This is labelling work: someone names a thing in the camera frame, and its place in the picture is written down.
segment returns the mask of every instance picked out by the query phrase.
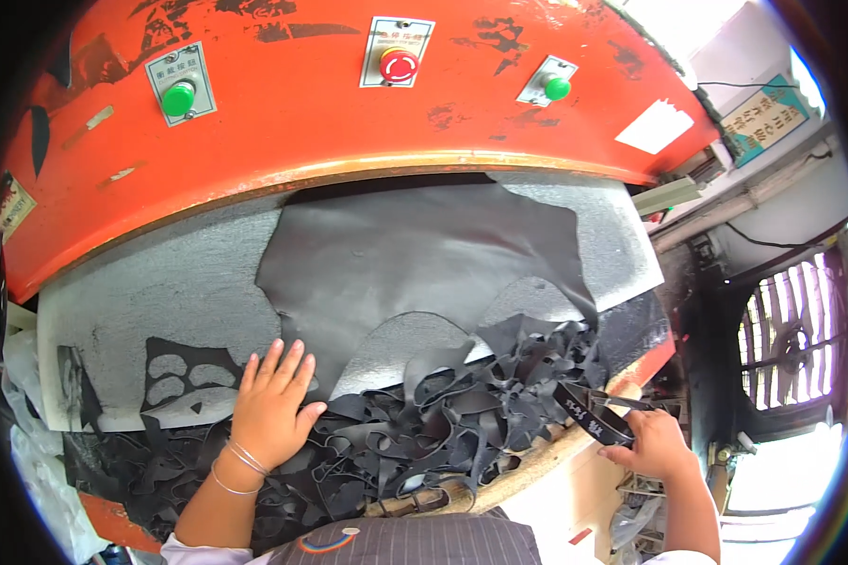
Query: emergency stop switch label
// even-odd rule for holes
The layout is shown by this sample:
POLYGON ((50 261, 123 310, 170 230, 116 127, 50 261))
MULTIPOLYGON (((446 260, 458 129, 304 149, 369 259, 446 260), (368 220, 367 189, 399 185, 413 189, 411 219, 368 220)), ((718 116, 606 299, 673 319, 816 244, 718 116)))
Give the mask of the emergency stop switch label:
POLYGON ((412 87, 434 22, 375 16, 359 87, 412 87))

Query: silver bangle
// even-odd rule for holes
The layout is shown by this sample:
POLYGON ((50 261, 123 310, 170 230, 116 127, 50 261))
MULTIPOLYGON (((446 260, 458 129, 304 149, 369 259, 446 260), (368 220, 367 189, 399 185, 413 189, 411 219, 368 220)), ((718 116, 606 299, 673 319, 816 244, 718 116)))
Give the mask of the silver bangle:
POLYGON ((251 470, 252 470, 252 471, 254 471, 255 473, 258 473, 258 474, 259 474, 259 475, 261 475, 261 476, 267 476, 267 475, 269 475, 269 473, 266 471, 266 469, 262 469, 262 468, 261 468, 261 469, 258 469, 258 468, 255 466, 255 464, 254 464, 254 463, 250 462, 250 461, 249 461, 248 459, 246 459, 246 458, 243 458, 243 457, 242 457, 242 454, 238 453, 238 452, 237 452, 237 451, 236 451, 236 450, 235 450, 232 446, 230 446, 229 444, 226 444, 226 447, 228 447, 228 448, 229 448, 229 451, 231 451, 233 454, 235 454, 235 456, 236 456, 237 458, 241 459, 241 460, 242 460, 242 463, 244 463, 245 465, 249 466, 249 467, 251 468, 251 470))
POLYGON ((234 444, 235 446, 237 446, 237 447, 238 447, 238 449, 239 449, 239 450, 241 450, 241 452, 245 454, 245 457, 247 457, 247 458, 251 459, 251 461, 252 461, 252 462, 254 462, 254 464, 257 466, 257 467, 256 467, 256 470, 258 470, 258 471, 263 471, 263 472, 264 472, 264 475, 269 475, 269 474, 270 474, 270 471, 268 471, 268 470, 267 470, 267 468, 265 468, 263 465, 261 465, 261 464, 260 464, 260 461, 258 461, 258 459, 255 459, 255 458, 251 457, 251 454, 249 453, 249 450, 248 450, 248 449, 246 449, 246 448, 245 448, 245 447, 243 447, 243 446, 240 446, 240 445, 238 444, 238 442, 237 442, 235 439, 233 439, 233 438, 231 438, 231 437, 230 437, 230 438, 229 438, 229 442, 227 443, 227 445, 228 445, 229 443, 232 443, 232 444, 234 444))
POLYGON ((228 491, 228 492, 232 492, 233 494, 257 494, 258 492, 260 492, 260 487, 258 487, 258 490, 255 490, 255 491, 247 491, 247 492, 241 492, 241 491, 234 491, 234 490, 232 490, 231 488, 229 488, 228 486, 226 486, 226 484, 223 484, 223 483, 221 483, 221 482, 220 482, 220 478, 217 476, 217 470, 216 470, 216 469, 214 469, 214 467, 215 467, 216 465, 217 465, 217 460, 216 460, 216 459, 214 459, 213 463, 211 463, 211 476, 213 477, 213 480, 217 481, 217 484, 219 484, 219 485, 220 485, 220 487, 221 487, 223 490, 228 491))

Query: white plastic bag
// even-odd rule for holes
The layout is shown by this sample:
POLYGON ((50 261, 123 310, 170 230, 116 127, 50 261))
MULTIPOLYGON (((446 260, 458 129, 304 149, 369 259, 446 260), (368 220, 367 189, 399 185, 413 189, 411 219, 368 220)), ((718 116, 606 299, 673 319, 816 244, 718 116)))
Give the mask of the white plastic bag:
POLYGON ((637 533, 650 522, 662 503, 662 496, 650 496, 639 508, 622 504, 616 514, 613 514, 610 523, 612 549, 619 549, 632 541, 637 533))
POLYGON ((616 554, 612 556, 610 565, 641 565, 644 558, 641 557, 641 552, 635 547, 633 541, 629 541, 621 548, 616 549, 616 554))
POLYGON ((6 370, 0 380, 0 388, 6 402, 12 408, 16 424, 28 434, 41 450, 48 455, 63 453, 63 435, 50 431, 43 420, 29 412, 25 403, 27 396, 35 412, 43 414, 41 377, 38 374, 38 335, 34 330, 16 333, 6 338, 3 344, 3 361, 6 370))
POLYGON ((18 426, 10 429, 12 458, 41 518, 73 563, 88 562, 110 542, 98 536, 59 459, 44 453, 18 426))
POLYGON ((38 335, 28 330, 11 335, 3 345, 6 370, 0 388, 16 417, 10 429, 12 459, 59 547, 73 563, 85 563, 109 541, 94 531, 79 493, 66 483, 66 469, 57 458, 63 453, 62 434, 47 429, 25 402, 28 396, 35 411, 43 414, 37 343, 38 335))

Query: hand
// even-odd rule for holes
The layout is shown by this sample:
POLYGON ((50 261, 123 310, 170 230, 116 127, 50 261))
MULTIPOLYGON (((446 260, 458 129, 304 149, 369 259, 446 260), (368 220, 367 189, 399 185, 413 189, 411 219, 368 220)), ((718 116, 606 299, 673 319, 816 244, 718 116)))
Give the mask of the hand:
POLYGON ((304 353, 305 344, 295 340, 277 368, 283 354, 283 340, 277 339, 270 345, 260 371, 257 354, 251 355, 238 387, 232 413, 232 440, 266 469, 272 470, 294 456, 305 445, 317 417, 326 410, 324 402, 314 402, 298 411, 316 366, 313 355, 305 357, 302 363, 304 353))
POLYGON ((666 411, 631 411, 625 415, 625 421, 635 434, 632 447, 601 447, 600 456, 663 482, 684 473, 700 474, 699 461, 685 445, 678 420, 666 411))

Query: window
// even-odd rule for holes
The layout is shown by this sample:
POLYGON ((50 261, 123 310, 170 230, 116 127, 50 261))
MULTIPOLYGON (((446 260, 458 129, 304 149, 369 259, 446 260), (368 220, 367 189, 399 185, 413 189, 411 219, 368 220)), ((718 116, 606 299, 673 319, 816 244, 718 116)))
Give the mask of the window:
POLYGON ((838 463, 842 425, 757 445, 735 467, 723 525, 723 565, 778 565, 815 514, 838 463))
POLYGON ((823 253, 759 282, 738 327, 742 388, 757 410, 829 394, 840 301, 823 253))

